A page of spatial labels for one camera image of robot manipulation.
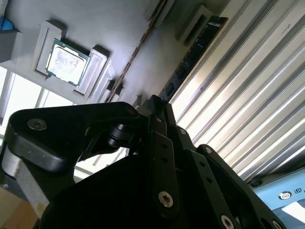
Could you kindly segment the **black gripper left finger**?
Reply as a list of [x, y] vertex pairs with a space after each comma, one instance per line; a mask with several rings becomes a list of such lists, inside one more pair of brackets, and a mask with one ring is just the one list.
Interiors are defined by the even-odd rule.
[[175, 157], [153, 95], [144, 114], [125, 102], [35, 108], [13, 113], [1, 149], [1, 186], [42, 219], [61, 192], [129, 156]]

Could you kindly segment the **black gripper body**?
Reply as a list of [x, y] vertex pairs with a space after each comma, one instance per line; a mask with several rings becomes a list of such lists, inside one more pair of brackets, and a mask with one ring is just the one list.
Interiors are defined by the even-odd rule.
[[166, 155], [129, 156], [61, 192], [45, 229], [195, 229], [204, 218], [196, 180]]

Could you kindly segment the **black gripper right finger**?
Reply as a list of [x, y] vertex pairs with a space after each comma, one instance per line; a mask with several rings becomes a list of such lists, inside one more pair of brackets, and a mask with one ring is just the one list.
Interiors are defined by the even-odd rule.
[[190, 228], [284, 229], [284, 223], [210, 146], [195, 147], [176, 124], [171, 104], [164, 115], [173, 141], [178, 186]]

